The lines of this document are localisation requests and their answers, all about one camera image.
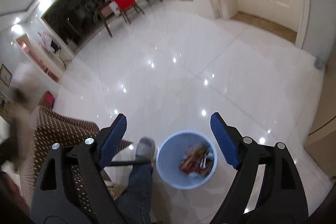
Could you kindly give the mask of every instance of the jeans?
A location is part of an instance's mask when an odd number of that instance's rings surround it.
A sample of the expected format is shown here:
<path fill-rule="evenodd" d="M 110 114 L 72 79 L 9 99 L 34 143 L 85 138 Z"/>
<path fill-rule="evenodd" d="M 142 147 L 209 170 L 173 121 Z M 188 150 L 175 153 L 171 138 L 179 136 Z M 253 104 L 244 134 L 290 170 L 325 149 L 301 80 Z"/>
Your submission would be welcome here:
<path fill-rule="evenodd" d="M 127 188 L 115 201 L 129 224 L 151 224 L 152 174 L 151 164 L 134 165 Z"/>

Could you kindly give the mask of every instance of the white tile floor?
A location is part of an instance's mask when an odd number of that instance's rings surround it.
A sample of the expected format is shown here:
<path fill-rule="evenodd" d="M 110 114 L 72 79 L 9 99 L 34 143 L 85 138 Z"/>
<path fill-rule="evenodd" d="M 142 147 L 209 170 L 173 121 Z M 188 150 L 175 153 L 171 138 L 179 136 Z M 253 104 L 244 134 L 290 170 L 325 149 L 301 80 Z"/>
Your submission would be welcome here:
<path fill-rule="evenodd" d="M 112 22 L 113 38 L 101 30 L 69 65 L 54 110 L 94 121 L 100 128 L 123 113 L 126 139 L 136 143 L 146 135 L 158 146 L 185 129 L 216 143 L 209 119 L 218 111 L 242 135 L 264 138 L 267 145 L 287 144 L 312 213 L 332 186 L 302 146 L 317 109 L 323 72 L 314 68 L 311 55 L 282 38 L 236 21 L 208 21 L 179 12 L 180 7 L 164 3 L 135 16 L 132 25 L 122 19 Z M 154 173 L 152 209 L 158 219 L 209 223 L 235 176 L 218 151 L 215 174 L 198 189 L 173 189 Z M 127 183 L 129 171 L 109 173 Z M 249 210 L 261 182 L 259 177 Z"/>

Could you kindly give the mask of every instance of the framed picture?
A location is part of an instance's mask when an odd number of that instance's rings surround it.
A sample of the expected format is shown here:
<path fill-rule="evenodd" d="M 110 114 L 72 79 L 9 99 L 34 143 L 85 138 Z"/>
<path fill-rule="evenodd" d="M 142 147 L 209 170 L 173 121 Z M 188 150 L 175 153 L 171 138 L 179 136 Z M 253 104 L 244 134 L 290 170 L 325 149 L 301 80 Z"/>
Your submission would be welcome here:
<path fill-rule="evenodd" d="M 9 84 L 12 80 L 12 74 L 9 72 L 9 70 L 2 64 L 1 70 L 0 70 L 0 79 L 5 83 L 7 87 L 9 87 Z"/>

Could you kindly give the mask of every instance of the door frame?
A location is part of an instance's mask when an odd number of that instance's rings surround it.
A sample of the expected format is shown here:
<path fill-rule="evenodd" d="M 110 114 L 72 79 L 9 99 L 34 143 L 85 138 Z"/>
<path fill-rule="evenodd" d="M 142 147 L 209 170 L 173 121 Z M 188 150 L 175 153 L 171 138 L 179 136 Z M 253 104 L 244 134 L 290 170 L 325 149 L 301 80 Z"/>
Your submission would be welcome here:
<path fill-rule="evenodd" d="M 295 40 L 295 46 L 299 49 L 302 49 L 303 47 L 303 42 L 305 40 L 307 32 L 309 14 L 310 14 L 310 0 L 303 0 L 302 15 Z"/>

